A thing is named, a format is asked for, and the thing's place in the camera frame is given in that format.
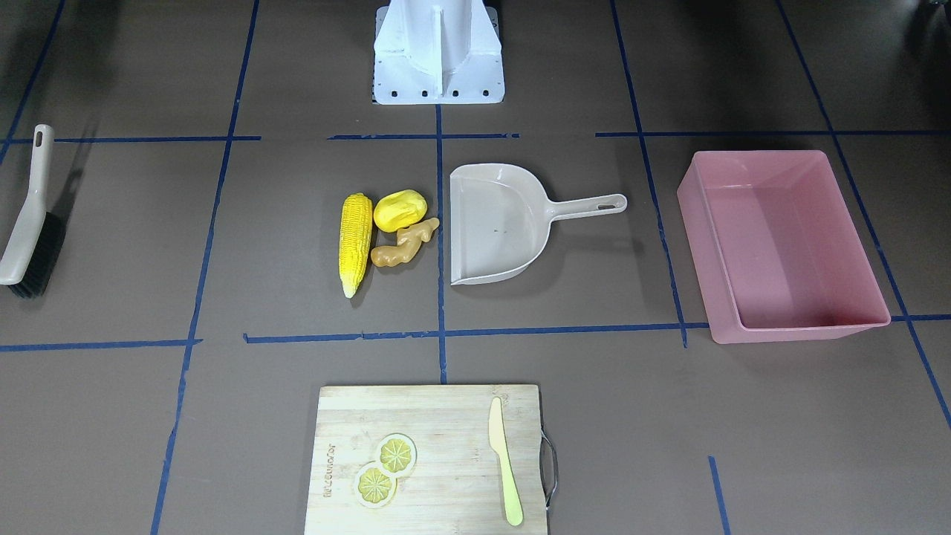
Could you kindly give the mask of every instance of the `corn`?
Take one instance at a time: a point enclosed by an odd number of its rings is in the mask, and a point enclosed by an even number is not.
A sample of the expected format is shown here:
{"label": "corn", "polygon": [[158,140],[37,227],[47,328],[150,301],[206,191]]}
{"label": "corn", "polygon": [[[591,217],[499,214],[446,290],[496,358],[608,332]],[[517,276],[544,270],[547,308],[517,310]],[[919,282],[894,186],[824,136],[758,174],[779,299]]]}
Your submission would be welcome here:
{"label": "corn", "polygon": [[357,293],[366,272],[372,232],[373,202],[362,193],[350,195],[340,214],[340,281],[347,299]]}

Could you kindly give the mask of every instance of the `yellow lemon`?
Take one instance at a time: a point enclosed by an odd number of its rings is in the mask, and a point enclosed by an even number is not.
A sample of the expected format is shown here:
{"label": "yellow lemon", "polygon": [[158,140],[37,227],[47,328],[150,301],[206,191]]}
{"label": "yellow lemon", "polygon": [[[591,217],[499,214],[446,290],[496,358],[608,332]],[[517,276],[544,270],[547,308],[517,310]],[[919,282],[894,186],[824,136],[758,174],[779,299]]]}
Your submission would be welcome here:
{"label": "yellow lemon", "polygon": [[393,500],[397,493],[397,480],[384,474],[379,464],[370,463],[357,472],[354,489],[361,505],[375,509]]}
{"label": "yellow lemon", "polygon": [[422,220],[426,209],[426,199],[422,195],[412,189],[404,189],[379,200],[373,210],[373,221],[383,232],[396,232]]}
{"label": "yellow lemon", "polygon": [[377,446],[379,469],[390,477],[398,478],[410,473],[416,465],[416,458],[413,440],[400,433],[387,435]]}

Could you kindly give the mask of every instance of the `black bristles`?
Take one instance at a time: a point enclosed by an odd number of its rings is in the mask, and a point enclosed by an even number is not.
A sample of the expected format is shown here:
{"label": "black bristles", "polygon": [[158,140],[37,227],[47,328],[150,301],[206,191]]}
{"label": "black bristles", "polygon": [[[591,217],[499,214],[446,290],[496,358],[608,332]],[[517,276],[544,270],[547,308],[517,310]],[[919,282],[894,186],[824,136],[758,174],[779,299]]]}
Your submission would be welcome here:
{"label": "black bristles", "polygon": [[43,295],[47,289],[49,276],[52,275],[59,251],[63,248],[63,238],[66,236],[66,225],[59,217],[47,212],[43,219],[43,228],[40,237],[36,240],[33,256],[29,258],[27,272],[23,280],[10,286],[17,297],[33,299]]}

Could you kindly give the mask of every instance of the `cutting board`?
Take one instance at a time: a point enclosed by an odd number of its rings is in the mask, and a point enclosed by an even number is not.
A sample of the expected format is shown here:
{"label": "cutting board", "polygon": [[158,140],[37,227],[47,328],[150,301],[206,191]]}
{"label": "cutting board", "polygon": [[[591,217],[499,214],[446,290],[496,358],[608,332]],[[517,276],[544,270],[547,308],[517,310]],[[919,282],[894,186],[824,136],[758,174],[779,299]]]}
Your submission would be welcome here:
{"label": "cutting board", "polygon": [[[509,457],[525,520],[505,520],[489,405],[502,399]],[[325,386],[317,405],[305,535],[546,535],[538,386]],[[354,478],[379,441],[413,439],[417,462],[387,505],[361,505]]]}

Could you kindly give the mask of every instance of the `pink plastic bin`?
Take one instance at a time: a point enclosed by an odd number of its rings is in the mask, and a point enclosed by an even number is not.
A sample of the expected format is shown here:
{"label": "pink plastic bin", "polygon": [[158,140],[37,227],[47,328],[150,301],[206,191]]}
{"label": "pink plastic bin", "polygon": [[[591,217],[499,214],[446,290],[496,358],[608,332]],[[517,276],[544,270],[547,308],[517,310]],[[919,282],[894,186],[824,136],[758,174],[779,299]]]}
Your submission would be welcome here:
{"label": "pink plastic bin", "polygon": [[823,152],[697,152],[677,198],[718,344],[825,340],[891,321]]}

